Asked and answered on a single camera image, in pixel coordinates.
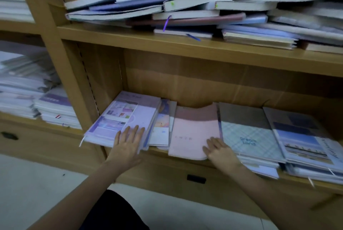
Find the drawer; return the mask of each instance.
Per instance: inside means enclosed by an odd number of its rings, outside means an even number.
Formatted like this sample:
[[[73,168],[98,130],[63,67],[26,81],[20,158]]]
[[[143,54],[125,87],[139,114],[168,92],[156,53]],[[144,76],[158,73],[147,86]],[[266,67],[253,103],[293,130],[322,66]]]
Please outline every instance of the drawer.
[[[18,140],[0,135],[0,153],[43,163],[53,167],[90,174],[104,160],[100,146],[84,142],[80,136],[69,137],[0,122],[0,132],[15,134]]]
[[[143,163],[121,175],[117,182],[190,201],[267,219],[267,216],[229,177],[215,168],[172,157],[141,152]],[[311,208],[331,197],[331,193],[266,179],[274,188]]]

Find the purple notebook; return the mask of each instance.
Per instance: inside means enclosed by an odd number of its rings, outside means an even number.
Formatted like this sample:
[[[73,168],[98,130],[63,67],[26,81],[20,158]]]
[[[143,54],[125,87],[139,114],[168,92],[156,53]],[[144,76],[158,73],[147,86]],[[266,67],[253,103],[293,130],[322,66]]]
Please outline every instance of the purple notebook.
[[[136,8],[149,5],[156,5],[167,0],[133,0],[128,2],[116,2],[112,4],[89,7],[91,11],[107,11],[113,9]]]

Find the hand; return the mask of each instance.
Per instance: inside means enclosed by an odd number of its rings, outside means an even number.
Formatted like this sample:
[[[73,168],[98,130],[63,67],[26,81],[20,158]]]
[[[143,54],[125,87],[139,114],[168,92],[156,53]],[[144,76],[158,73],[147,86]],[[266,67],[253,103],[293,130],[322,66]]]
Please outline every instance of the hand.
[[[243,166],[233,150],[220,138],[211,137],[207,140],[207,145],[208,148],[203,146],[202,150],[213,165],[224,174],[230,175]]]
[[[114,164],[113,167],[119,169],[120,174],[138,165],[142,161],[137,155],[137,151],[145,128],[141,128],[139,132],[137,132],[138,125],[136,125],[129,137],[127,137],[129,130],[130,126],[128,126],[122,134],[120,131],[117,132],[113,148],[105,161],[105,163]]]

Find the person's left hand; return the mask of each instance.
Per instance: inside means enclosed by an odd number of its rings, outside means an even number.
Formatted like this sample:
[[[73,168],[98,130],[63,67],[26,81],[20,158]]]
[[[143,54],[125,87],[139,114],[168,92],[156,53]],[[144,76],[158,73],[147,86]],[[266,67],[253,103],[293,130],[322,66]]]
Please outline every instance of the person's left hand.
[[[116,134],[114,145],[109,153],[105,163],[111,163],[114,168],[118,168],[120,174],[138,165],[142,160],[137,155],[139,142],[142,139],[145,128],[138,131],[138,125],[127,134],[130,130],[128,126],[123,133],[120,131]]]

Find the black pants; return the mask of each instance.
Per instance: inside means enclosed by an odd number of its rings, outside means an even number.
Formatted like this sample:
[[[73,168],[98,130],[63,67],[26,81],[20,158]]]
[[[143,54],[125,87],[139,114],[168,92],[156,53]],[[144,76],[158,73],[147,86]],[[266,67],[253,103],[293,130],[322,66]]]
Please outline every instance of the black pants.
[[[79,230],[149,230],[133,207],[120,195],[106,190]]]

